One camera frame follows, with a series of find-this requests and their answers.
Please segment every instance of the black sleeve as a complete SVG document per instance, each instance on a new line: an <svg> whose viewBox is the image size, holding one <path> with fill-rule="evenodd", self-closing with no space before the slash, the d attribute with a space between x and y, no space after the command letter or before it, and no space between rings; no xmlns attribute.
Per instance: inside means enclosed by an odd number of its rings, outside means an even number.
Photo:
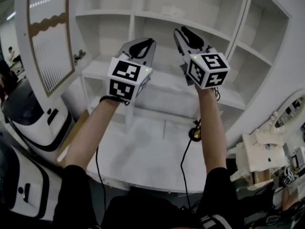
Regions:
<svg viewBox="0 0 305 229"><path fill-rule="evenodd" d="M220 215L233 229L243 227L236 191L227 169L216 168L209 172L196 214L200 218Z"/></svg>
<svg viewBox="0 0 305 229"><path fill-rule="evenodd" d="M88 177L79 166L64 169L53 228L95 228L96 222Z"/></svg>

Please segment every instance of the electronic device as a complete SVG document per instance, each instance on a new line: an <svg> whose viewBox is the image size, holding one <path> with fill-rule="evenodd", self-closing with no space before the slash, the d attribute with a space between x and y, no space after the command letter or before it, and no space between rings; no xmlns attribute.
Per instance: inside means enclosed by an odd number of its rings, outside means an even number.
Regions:
<svg viewBox="0 0 305 229"><path fill-rule="evenodd" d="M54 109L44 112L27 79L22 79L1 104L4 116L20 138L38 155L57 165L59 149L74 126L67 107L58 98Z"/></svg>
<svg viewBox="0 0 305 229"><path fill-rule="evenodd" d="M179 53L183 56L183 70L187 84L196 83L201 89L224 84L230 71L229 63L214 47L204 47L203 39L185 26L173 32Z"/></svg>
<svg viewBox="0 0 305 229"><path fill-rule="evenodd" d="M61 178L38 164L0 124L0 203L37 219L53 220Z"/></svg>
<svg viewBox="0 0 305 229"><path fill-rule="evenodd" d="M151 79L155 49L156 42L152 38L125 43L111 60L106 94L134 102Z"/></svg>

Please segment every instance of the black cable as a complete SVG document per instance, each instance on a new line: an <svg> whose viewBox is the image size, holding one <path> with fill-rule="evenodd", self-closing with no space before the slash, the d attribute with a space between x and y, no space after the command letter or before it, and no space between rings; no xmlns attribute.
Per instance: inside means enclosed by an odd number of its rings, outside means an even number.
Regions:
<svg viewBox="0 0 305 229"><path fill-rule="evenodd" d="M97 162L98 152L99 152L99 147L97 147L97 150L96 150L96 153L95 153L95 162L96 162L97 172L99 173L99 178L100 178L100 181L101 181L101 184L102 184L102 187L103 187L103 191L104 191L104 209L105 209L105 212L106 212L106 209L107 209L107 206L106 206L106 189L105 189L105 185L103 184L103 181L102 181L102 178L101 178L101 175L100 175L99 164Z"/></svg>
<svg viewBox="0 0 305 229"><path fill-rule="evenodd" d="M185 179L185 174L184 174L184 171L183 171L182 164L183 164L183 161L184 161L186 152L187 152L187 150L188 150L189 147L190 147L191 141L192 141L192 140L190 139L189 144L188 144L187 147L186 147L186 150L185 150L185 152L184 152L184 154L183 154L183 158L182 158L182 161L181 161L181 164L180 164L180 167L181 167L181 170L182 170L182 174L183 174L183 179L184 179L184 185L185 185L185 192L186 192L187 203L188 203L188 205L189 205L189 208L191 208L191 203L190 203L189 193L187 192L186 179Z"/></svg>
<svg viewBox="0 0 305 229"><path fill-rule="evenodd" d="M220 99L220 93L218 91L218 87L215 87L213 88L214 92L215 92L215 96L216 96L216 100L218 101ZM196 125L196 129L198 128L198 126L200 125L200 122L201 122L201 119L199 119L199 121L197 122L197 125ZM186 147L186 150L183 154L183 157L182 157L182 161L181 161L181 164L180 164L180 167L181 167L181 170L182 170L182 174L183 174L183 179L184 179L184 186L185 186L185 192L186 192L186 198L187 198L187 203L188 203L188 206L189 206L189 209L192 210L193 207L191 207L191 203L190 203L190 198L189 198L189 193L187 191L187 184L186 184L186 178L185 178L185 173L184 173L184 170L183 170L183 161L184 161L184 158L185 158L185 155L186 155L186 152L187 150L189 149L190 147L190 144L191 144L192 140L190 139L187 147Z"/></svg>

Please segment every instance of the wooden frame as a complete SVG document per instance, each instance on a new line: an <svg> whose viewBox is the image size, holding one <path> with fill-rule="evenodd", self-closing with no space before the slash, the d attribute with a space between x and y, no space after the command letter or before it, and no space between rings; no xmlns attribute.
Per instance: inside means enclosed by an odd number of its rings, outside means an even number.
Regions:
<svg viewBox="0 0 305 229"><path fill-rule="evenodd" d="M53 16L50 19L43 19L40 23L31 24L31 22L30 22L30 0L27 0L26 8L27 8L26 17L27 17L29 40L30 40L30 48L31 48L33 59L34 59L34 64L35 64L36 70L38 72L40 81L42 83L43 89L44 89L46 95L49 97L69 76L71 76L75 72L74 62L73 62L73 58L72 58L70 29L69 29L69 0L65 0L65 12L64 13L62 13L60 16ZM70 62L71 62L71 71L67 75L65 75L50 91L48 91L46 84L42 78L41 71L38 67L36 54L34 52L33 37L36 36L40 31L46 31L49 27L55 27L58 24L66 24L67 44L68 44L68 50L69 50L69 54L70 54L69 58L70 58Z"/></svg>

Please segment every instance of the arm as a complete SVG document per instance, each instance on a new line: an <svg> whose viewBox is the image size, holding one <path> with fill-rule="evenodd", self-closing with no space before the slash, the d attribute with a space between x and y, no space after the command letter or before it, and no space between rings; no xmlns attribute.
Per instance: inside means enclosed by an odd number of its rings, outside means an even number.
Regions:
<svg viewBox="0 0 305 229"><path fill-rule="evenodd" d="M70 144L53 228L97 228L86 168L119 102L103 100Z"/></svg>
<svg viewBox="0 0 305 229"><path fill-rule="evenodd" d="M206 166L206 182L203 197L196 214L222 216L232 228L242 228L243 218L230 175L226 169L226 140L213 89L197 89L201 112L201 140Z"/></svg>
<svg viewBox="0 0 305 229"><path fill-rule="evenodd" d="M285 187L282 195L282 210L288 210L293 204L299 201L298 190L294 191L291 195L289 194L289 188Z"/></svg>
<svg viewBox="0 0 305 229"><path fill-rule="evenodd" d="M71 142L66 156L66 167L76 165L87 169L119 104L109 99L100 102Z"/></svg>
<svg viewBox="0 0 305 229"><path fill-rule="evenodd" d="M226 168L226 139L213 89L201 90L196 87L201 114L201 140L206 173Z"/></svg>

